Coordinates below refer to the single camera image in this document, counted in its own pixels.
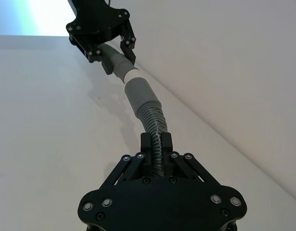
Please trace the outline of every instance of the silver bolt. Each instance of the silver bolt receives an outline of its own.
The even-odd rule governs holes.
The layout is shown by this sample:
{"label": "silver bolt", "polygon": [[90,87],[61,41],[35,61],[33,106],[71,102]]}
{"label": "silver bolt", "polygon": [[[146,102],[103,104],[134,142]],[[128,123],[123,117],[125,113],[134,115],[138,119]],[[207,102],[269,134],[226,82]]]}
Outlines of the silver bolt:
{"label": "silver bolt", "polygon": [[212,195],[210,198],[211,198],[211,201],[215,204],[221,203],[221,197],[216,194]]}
{"label": "silver bolt", "polygon": [[192,156],[191,155],[186,155],[185,158],[190,160],[190,159],[192,159]]}
{"label": "silver bolt", "polygon": [[113,200],[112,199],[106,198],[105,200],[103,200],[102,206],[103,207],[109,207],[109,206],[111,206],[112,203],[113,203]]}
{"label": "silver bolt", "polygon": [[231,204],[233,204],[234,206],[237,206],[237,207],[242,205],[241,200],[237,197],[230,198],[230,202],[231,202]]}
{"label": "silver bolt", "polygon": [[123,160],[124,160],[124,161],[128,161],[129,159],[130,159],[129,156],[124,156],[124,157],[123,157]]}
{"label": "silver bolt", "polygon": [[87,212],[87,211],[90,211],[92,207],[93,207],[93,204],[91,202],[87,202],[84,204],[82,209]]}

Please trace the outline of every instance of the white wall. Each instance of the white wall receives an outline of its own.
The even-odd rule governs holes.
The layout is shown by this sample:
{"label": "white wall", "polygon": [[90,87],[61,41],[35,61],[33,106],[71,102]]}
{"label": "white wall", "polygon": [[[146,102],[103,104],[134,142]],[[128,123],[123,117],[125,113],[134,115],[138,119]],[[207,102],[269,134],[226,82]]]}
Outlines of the white wall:
{"label": "white wall", "polygon": [[138,64],[296,198],[296,0],[112,2]]}
{"label": "white wall", "polygon": [[[240,231],[296,231],[296,200],[145,74],[163,104],[174,148],[191,152],[248,212]],[[120,156],[139,150],[142,125],[123,84],[63,37],[0,37],[0,231],[85,230],[81,197]]]}

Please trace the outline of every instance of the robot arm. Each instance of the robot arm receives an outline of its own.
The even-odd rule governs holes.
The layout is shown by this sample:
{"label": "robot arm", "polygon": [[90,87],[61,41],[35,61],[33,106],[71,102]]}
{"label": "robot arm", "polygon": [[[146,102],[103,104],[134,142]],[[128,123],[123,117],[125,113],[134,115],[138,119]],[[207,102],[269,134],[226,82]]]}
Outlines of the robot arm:
{"label": "robot arm", "polygon": [[[141,151],[122,156],[101,187],[81,199],[77,213],[87,231],[236,231],[246,202],[237,190],[220,185],[192,154],[173,151],[161,103],[134,66],[129,12],[104,0],[70,4],[77,15],[66,26],[71,43],[126,84],[146,130]],[[124,55],[104,44],[118,35]]]}

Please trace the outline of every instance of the screw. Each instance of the screw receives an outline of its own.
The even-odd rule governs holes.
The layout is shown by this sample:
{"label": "screw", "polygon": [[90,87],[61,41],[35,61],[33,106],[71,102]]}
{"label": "screw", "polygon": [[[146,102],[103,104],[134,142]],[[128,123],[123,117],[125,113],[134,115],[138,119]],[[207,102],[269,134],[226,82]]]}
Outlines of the screw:
{"label": "screw", "polygon": [[177,178],[174,178],[174,177],[170,178],[170,182],[173,184],[176,184],[177,181],[178,181]]}
{"label": "screw", "polygon": [[222,209],[221,210],[221,214],[224,216],[224,217],[229,217],[229,211],[227,209]]}
{"label": "screw", "polygon": [[103,206],[103,207],[109,207],[109,206],[111,206],[112,202],[113,202],[112,199],[110,199],[110,198],[106,198],[105,200],[103,200],[103,202],[102,202],[102,206]]}
{"label": "screw", "polygon": [[97,215],[96,215],[96,219],[97,220],[103,220],[105,218],[105,213],[98,213]]}
{"label": "screw", "polygon": [[188,159],[188,160],[190,160],[190,159],[192,159],[192,156],[189,155],[189,154],[187,154],[187,155],[185,156],[185,158]]}
{"label": "screw", "polygon": [[237,206],[237,207],[242,205],[241,200],[237,197],[230,198],[230,202],[231,202],[231,204],[233,204],[234,206]]}
{"label": "screw", "polygon": [[151,180],[150,180],[149,178],[144,178],[144,179],[142,180],[142,182],[143,182],[144,184],[150,184]]}
{"label": "screw", "polygon": [[137,157],[138,157],[139,159],[141,159],[141,158],[144,157],[144,155],[143,155],[143,154],[138,154]]}
{"label": "screw", "polygon": [[176,158],[176,157],[178,157],[178,154],[176,154],[176,153],[172,153],[172,154],[171,154],[171,157]]}
{"label": "screw", "polygon": [[93,204],[91,202],[87,202],[84,204],[82,209],[87,212],[87,211],[90,211],[92,207],[93,207]]}
{"label": "screw", "polygon": [[129,161],[129,159],[130,159],[129,156],[124,156],[124,157],[123,157],[123,160],[124,160],[124,161]]}
{"label": "screw", "polygon": [[215,204],[219,204],[221,202],[221,197],[218,195],[212,195],[211,197],[211,201],[213,201]]}

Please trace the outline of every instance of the black mounting plate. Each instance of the black mounting plate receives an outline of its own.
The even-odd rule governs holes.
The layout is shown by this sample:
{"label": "black mounting plate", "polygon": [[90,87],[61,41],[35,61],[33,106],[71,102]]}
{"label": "black mounting plate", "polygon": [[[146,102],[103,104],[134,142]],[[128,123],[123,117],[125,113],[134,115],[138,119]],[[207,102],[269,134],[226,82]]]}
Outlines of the black mounting plate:
{"label": "black mounting plate", "polygon": [[[92,231],[234,231],[235,222],[230,229],[227,224],[246,214],[243,197],[231,187],[198,179],[172,179],[143,178],[92,191],[82,198],[78,216]],[[221,204],[211,201],[214,194],[221,197]],[[233,196],[241,199],[241,206],[230,203]],[[112,200],[109,207],[102,206],[105,198]],[[83,210],[87,202],[93,203],[90,211]]]}
{"label": "black mounting plate", "polygon": [[134,64],[132,49],[136,38],[129,22],[129,12],[114,9],[104,0],[68,0],[76,19],[66,25],[70,42],[76,45],[89,62],[101,61],[98,45],[121,37],[120,48]]}

